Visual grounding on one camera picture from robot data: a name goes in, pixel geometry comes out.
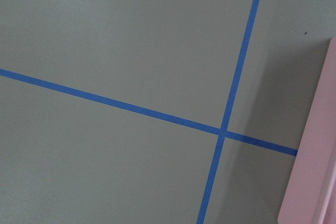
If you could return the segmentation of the pink plastic bin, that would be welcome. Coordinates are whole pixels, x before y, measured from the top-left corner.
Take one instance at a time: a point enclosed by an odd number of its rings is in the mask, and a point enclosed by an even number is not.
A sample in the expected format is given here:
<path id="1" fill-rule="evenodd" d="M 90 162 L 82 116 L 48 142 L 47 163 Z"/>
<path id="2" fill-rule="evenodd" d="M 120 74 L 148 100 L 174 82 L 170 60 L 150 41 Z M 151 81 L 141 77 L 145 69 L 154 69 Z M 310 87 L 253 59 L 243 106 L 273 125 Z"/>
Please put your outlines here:
<path id="1" fill-rule="evenodd" d="M 335 223 L 335 38 L 329 44 L 278 223 Z"/>

